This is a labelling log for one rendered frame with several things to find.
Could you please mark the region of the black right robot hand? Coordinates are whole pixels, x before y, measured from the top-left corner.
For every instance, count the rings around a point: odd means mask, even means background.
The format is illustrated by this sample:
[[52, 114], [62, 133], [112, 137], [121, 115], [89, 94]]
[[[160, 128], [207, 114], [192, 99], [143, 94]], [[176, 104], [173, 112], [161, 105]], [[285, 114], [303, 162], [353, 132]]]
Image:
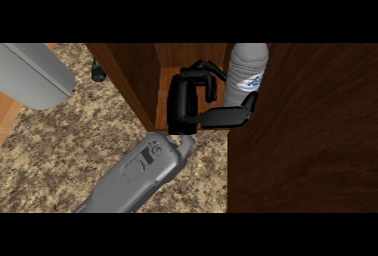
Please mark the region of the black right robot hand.
[[214, 107], [198, 111], [197, 87], [205, 87], [205, 102], [217, 100], [216, 78], [228, 81], [228, 76], [211, 61], [198, 60], [171, 78], [167, 97], [167, 125], [170, 135], [194, 135], [197, 129], [241, 127], [254, 112], [259, 92], [247, 94], [239, 106]]

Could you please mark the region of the clear plastic water bottle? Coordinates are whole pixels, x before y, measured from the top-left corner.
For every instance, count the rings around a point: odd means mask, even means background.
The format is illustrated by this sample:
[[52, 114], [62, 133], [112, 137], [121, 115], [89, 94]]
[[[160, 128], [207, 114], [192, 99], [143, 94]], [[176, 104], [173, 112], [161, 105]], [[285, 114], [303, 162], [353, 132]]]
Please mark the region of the clear plastic water bottle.
[[236, 43], [230, 52], [223, 107], [239, 106], [251, 92], [257, 92], [269, 61], [266, 43]]

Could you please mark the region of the brown wooden cabinet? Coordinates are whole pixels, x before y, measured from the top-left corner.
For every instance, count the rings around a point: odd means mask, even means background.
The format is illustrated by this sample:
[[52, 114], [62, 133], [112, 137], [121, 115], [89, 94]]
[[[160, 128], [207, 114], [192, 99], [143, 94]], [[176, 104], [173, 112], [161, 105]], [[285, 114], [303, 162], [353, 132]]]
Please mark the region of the brown wooden cabinet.
[[87, 43], [95, 59], [149, 132], [167, 130], [171, 77], [199, 59], [228, 71], [232, 43]]

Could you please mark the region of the dark wooden cabinet door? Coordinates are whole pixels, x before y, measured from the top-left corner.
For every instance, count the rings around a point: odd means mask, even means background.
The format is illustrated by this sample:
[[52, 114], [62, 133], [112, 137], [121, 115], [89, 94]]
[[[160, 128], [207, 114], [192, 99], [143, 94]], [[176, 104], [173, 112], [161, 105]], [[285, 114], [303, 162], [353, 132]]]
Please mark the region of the dark wooden cabinet door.
[[228, 135], [228, 210], [378, 213], [378, 44], [270, 46]]

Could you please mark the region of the dark green glass bottle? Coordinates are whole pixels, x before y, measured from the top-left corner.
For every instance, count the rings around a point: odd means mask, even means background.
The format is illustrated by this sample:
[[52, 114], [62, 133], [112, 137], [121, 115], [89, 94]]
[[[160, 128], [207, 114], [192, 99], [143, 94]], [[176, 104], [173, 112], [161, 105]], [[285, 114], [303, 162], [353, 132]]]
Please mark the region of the dark green glass bottle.
[[102, 82], [106, 78], [106, 72], [103, 71], [98, 60], [92, 62], [92, 80], [95, 82]]

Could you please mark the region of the pale wooden board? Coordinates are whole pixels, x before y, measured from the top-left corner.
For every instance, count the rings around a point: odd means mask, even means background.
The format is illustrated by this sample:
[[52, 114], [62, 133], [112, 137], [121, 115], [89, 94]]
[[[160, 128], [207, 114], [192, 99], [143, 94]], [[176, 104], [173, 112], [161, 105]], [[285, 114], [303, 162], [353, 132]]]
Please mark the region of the pale wooden board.
[[22, 109], [22, 104], [0, 92], [0, 145], [5, 142], [8, 134]]

